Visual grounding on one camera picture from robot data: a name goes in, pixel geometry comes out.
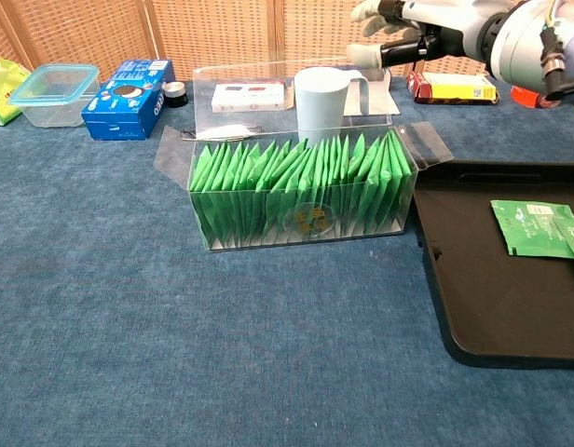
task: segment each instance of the table surface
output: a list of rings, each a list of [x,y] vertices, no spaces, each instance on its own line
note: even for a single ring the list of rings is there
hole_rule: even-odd
[[[459,159],[574,161],[574,108],[413,104]],[[574,445],[574,371],[444,350],[415,228],[211,254],[145,142],[0,128],[0,446]]]

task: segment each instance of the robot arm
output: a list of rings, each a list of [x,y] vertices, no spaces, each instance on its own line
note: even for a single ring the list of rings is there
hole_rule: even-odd
[[[574,2],[366,0],[351,18],[370,19],[366,36],[380,25],[416,31],[384,45],[349,45],[349,58],[360,66],[465,56],[485,63],[497,79],[574,103]]]

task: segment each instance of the blue cardboard box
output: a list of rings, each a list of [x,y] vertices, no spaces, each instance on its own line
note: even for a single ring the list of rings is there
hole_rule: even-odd
[[[171,61],[125,61],[82,111],[94,140],[145,140],[165,107]]]

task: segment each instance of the white mug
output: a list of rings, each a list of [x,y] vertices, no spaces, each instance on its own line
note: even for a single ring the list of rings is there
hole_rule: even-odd
[[[368,80],[358,70],[310,67],[295,74],[295,107],[300,142],[310,145],[337,136],[343,123],[349,83],[360,81],[360,111],[368,115]]]

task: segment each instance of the black plastic tray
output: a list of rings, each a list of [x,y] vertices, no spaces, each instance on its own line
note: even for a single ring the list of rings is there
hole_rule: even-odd
[[[510,256],[491,199],[566,203],[574,164],[452,161],[421,172],[418,240],[444,345],[468,365],[574,368],[574,260]]]

